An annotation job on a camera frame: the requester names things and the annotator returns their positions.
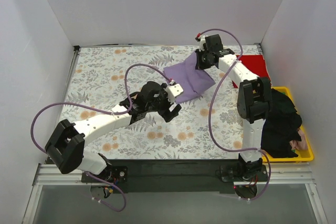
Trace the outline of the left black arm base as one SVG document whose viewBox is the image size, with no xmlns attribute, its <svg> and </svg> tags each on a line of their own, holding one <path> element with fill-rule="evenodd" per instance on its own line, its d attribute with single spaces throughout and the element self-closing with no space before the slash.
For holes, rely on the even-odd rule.
<svg viewBox="0 0 336 224">
<path fill-rule="evenodd" d="M 106 168 L 99 175 L 94 175 L 99 179 L 95 179 L 82 173 L 81 182 L 82 183 L 99 183 L 101 180 L 107 181 L 109 183 L 125 183 L 128 180 L 128 167 L 127 166 L 113 166 L 112 168 Z"/>
</svg>

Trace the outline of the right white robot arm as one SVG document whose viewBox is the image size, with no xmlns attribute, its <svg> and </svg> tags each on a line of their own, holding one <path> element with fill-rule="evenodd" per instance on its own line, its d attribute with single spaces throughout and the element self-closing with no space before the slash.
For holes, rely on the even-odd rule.
<svg viewBox="0 0 336 224">
<path fill-rule="evenodd" d="M 235 53 L 224 48 L 220 35 L 207 36 L 203 32 L 196 36 L 199 48 L 196 52 L 196 69 L 204 70 L 215 66 L 225 75 L 215 89 L 211 104 L 221 83 L 229 77 L 238 86 L 237 111 L 243 121 L 242 149 L 238 160 L 238 176 L 251 180 L 262 165 L 261 138 L 266 118 L 272 106 L 271 84 L 267 77 L 259 77 L 251 72 Z"/>
</svg>

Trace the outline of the lavender t shirt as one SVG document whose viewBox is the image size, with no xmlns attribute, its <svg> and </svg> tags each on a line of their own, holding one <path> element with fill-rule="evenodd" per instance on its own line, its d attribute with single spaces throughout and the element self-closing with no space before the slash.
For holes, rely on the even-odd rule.
<svg viewBox="0 0 336 224">
<path fill-rule="evenodd" d="M 165 75 L 180 84 L 183 89 L 183 93 L 176 98 L 177 104 L 200 97 L 215 84 L 206 71 L 196 69 L 196 62 L 196 53 L 193 52 L 183 62 L 163 69 Z"/>
</svg>

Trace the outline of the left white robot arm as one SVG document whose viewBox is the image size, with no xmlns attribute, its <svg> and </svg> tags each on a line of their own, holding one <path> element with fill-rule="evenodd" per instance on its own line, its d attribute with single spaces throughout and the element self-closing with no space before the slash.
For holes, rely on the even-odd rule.
<svg viewBox="0 0 336 224">
<path fill-rule="evenodd" d="M 151 112 L 170 122 L 181 110 L 179 104 L 174 108 L 171 106 L 182 93 L 180 84 L 149 81 L 141 91 L 132 93 L 110 113 L 75 123 L 68 120 L 59 122 L 45 145 L 45 151 L 62 174 L 79 169 L 90 172 L 100 182 L 106 182 L 112 176 L 112 164 L 104 155 L 86 151 L 85 147 L 109 132 L 144 119 Z"/>
</svg>

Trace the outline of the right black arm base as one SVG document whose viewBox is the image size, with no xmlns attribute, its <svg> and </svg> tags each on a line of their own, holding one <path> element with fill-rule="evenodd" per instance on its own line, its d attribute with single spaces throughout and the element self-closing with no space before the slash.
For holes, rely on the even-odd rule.
<svg viewBox="0 0 336 224">
<path fill-rule="evenodd" d="M 268 173 L 263 164 L 245 165 L 238 160 L 231 160 L 219 166 L 219 177 L 223 182 L 266 182 Z"/>
</svg>

